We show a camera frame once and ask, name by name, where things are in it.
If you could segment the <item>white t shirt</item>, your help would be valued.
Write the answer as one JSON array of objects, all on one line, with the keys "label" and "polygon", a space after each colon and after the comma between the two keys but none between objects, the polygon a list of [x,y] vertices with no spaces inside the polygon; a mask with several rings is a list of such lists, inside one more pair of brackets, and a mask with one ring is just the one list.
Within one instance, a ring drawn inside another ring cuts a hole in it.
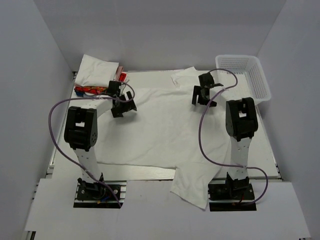
[{"label": "white t shirt", "polygon": [[105,87],[113,81],[119,67],[118,62],[100,60],[84,54],[75,78],[80,87]]},{"label": "white t shirt", "polygon": [[135,92],[137,111],[98,119],[97,161],[101,164],[174,169],[171,192],[205,209],[208,184],[220,171],[216,163],[230,156],[230,138],[225,129],[225,111],[211,107],[204,115],[201,146],[198,132],[203,105],[192,105],[199,73],[173,74],[172,89],[141,88]]}]

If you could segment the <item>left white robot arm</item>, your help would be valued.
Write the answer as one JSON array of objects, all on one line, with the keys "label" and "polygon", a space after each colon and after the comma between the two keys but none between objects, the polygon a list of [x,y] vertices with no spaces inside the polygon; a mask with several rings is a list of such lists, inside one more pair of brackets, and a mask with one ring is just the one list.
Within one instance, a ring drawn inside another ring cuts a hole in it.
[{"label": "left white robot arm", "polygon": [[98,118],[107,111],[111,111],[113,118],[122,118],[124,113],[137,110],[135,92],[124,92],[125,86],[125,83],[110,81],[106,93],[102,93],[101,97],[95,97],[83,106],[71,106],[68,109],[64,140],[76,154],[83,181],[104,180],[95,151]]}]

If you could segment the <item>red printed t shirt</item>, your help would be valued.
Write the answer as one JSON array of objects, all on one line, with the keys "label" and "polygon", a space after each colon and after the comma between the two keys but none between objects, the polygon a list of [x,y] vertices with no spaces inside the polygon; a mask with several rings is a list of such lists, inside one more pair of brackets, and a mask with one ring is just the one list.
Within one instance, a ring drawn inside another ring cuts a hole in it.
[{"label": "red printed t shirt", "polygon": [[[117,78],[118,82],[127,82],[128,74],[126,72],[121,72]],[[108,87],[102,86],[75,86],[74,92],[78,97],[84,96],[95,96],[107,93]]]}]

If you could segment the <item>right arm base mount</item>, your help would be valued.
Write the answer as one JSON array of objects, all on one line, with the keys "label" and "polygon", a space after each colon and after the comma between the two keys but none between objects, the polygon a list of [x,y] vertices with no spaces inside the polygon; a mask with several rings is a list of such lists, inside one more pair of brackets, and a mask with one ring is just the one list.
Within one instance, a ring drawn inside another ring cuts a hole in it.
[{"label": "right arm base mount", "polygon": [[249,177],[233,180],[229,175],[224,183],[212,180],[208,184],[208,203],[211,212],[253,212],[255,194]]}]

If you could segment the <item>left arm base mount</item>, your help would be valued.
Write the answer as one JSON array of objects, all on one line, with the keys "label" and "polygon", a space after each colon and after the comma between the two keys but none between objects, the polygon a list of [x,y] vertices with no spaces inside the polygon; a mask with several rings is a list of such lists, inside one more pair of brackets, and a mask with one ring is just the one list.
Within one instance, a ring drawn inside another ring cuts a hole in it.
[{"label": "left arm base mount", "polygon": [[106,182],[107,188],[100,183],[90,183],[79,178],[74,197],[74,208],[120,209],[127,191],[126,181]]}]

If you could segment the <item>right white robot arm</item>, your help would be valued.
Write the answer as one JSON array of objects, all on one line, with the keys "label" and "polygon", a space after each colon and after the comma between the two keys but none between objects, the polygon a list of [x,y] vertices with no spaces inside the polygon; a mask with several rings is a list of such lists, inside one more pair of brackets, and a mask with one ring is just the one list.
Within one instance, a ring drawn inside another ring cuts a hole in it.
[{"label": "right white robot arm", "polygon": [[[221,83],[215,83],[211,72],[198,76],[199,86],[193,88],[192,104],[204,105],[205,109],[200,118],[198,128],[198,142],[201,146],[201,130],[204,116],[210,107],[217,106],[214,99],[225,90],[231,89],[235,84],[219,90],[213,97],[210,97],[210,89],[222,87]],[[255,132],[258,130],[258,119],[254,99],[245,97],[238,100],[228,100],[225,103],[225,128],[231,140],[230,164],[216,163],[221,167],[228,167],[226,184],[233,190],[240,190],[248,187],[248,157],[249,147]]]}]

